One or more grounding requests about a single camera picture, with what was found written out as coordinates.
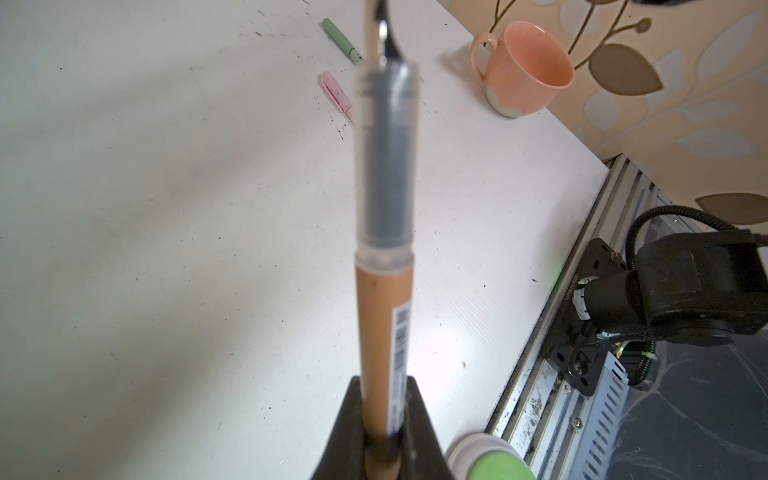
black cable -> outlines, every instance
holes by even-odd
[[[713,214],[708,214],[707,212],[696,208],[685,207],[683,205],[663,205],[662,207],[651,208],[634,219],[632,226],[629,227],[629,231],[627,232],[627,243],[624,248],[624,256],[627,259],[627,268],[629,270],[635,270],[637,268],[637,265],[634,262],[634,245],[637,241],[637,233],[645,222],[653,217],[659,217],[660,215],[677,215],[679,217],[693,218],[715,230],[737,230],[737,228],[730,223],[715,217]]]
[[[590,343],[582,343],[581,345],[576,345],[571,350],[571,355],[568,356],[568,363],[565,364],[566,370],[568,371],[568,374],[572,377],[579,377],[581,376],[580,373],[574,372],[574,368],[576,366],[576,359],[578,358],[578,354],[581,353],[583,349],[589,348],[594,350],[600,350],[607,348],[614,343],[619,342],[633,342],[635,340],[650,340],[648,336],[641,335],[640,333],[622,333],[620,335],[614,335],[612,337],[597,340]]]
[[[648,371],[650,370],[650,362],[655,358],[656,342],[642,342],[639,344],[630,343],[627,348],[624,349],[624,355],[619,359],[624,364],[627,372],[630,370],[630,366],[627,365],[628,357],[631,357],[634,361],[638,356],[641,358],[640,363],[634,370],[631,376],[629,376],[629,386],[638,386],[648,377]]]

barcode sticker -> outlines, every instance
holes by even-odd
[[[408,333],[411,323],[411,303],[392,311],[392,348],[389,360],[389,411],[387,435],[400,430],[406,411],[406,365],[408,363]]]

pen cap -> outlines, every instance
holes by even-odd
[[[358,249],[410,251],[418,68],[399,59],[359,67],[355,97]]]

white table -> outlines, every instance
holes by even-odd
[[[317,82],[362,0],[0,6],[0,477],[305,478],[359,371],[352,128]],[[508,120],[470,34],[392,2],[423,77],[409,372],[483,430],[606,174]]]

leaf pattern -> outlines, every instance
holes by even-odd
[[[560,28],[569,35],[576,35],[581,30],[582,24],[586,21],[583,35],[595,33],[600,30],[600,20],[597,16],[587,18],[590,5],[584,0],[568,0],[560,5],[558,11],[558,20]]]
[[[758,194],[714,194],[696,199],[706,212],[734,225],[768,222],[768,198]]]
[[[755,153],[755,146],[741,131],[731,128],[702,128],[677,139],[688,153],[703,158],[728,158]]]
[[[613,94],[600,89],[584,104],[584,116],[606,134],[621,116],[621,106],[616,103]]]
[[[602,88],[616,95],[645,95],[664,88],[643,55],[618,43],[598,47],[589,59],[589,72]]]
[[[681,3],[693,2],[694,0],[632,0],[633,3],[640,5],[659,5],[662,7],[674,7]]]
[[[759,12],[747,15],[734,23],[715,38],[701,55],[696,74],[699,78],[709,77],[731,64],[746,47],[757,25]]]
[[[707,101],[702,104],[680,108],[688,121],[712,121],[741,113],[741,105],[732,101]]]
[[[648,94],[643,99],[648,111],[666,103],[680,93],[685,85],[685,50],[675,48],[654,63],[654,68],[664,84],[664,88]]]

